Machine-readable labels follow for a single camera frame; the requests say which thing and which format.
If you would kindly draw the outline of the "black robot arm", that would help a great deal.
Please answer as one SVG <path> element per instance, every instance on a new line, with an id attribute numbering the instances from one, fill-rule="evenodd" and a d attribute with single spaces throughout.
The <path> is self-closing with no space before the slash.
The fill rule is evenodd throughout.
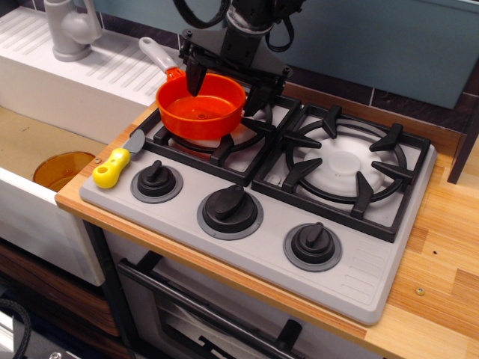
<path id="1" fill-rule="evenodd" d="M 180 48 L 191 95 L 199 94 L 210 70 L 250 86 L 243 108 L 247 117 L 281 95 L 293 71 L 275 53 L 290 48 L 290 16 L 302 10 L 302 1 L 222 1 L 208 21 L 197 18 L 185 1 L 174 4 L 192 26 L 183 31 Z"/>

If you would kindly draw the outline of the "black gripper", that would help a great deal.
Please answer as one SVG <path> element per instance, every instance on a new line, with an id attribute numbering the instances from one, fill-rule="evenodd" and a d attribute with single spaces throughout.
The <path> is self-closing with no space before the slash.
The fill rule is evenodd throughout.
<path id="1" fill-rule="evenodd" d="M 186 29 L 180 57 L 186 65 L 188 92 L 197 96 L 207 71 L 234 78 L 251 85 L 244 115 L 252 116 L 275 101 L 291 75 L 288 65 L 277 58 L 263 39 L 273 24 L 260 27 L 230 24 L 220 30 Z"/>

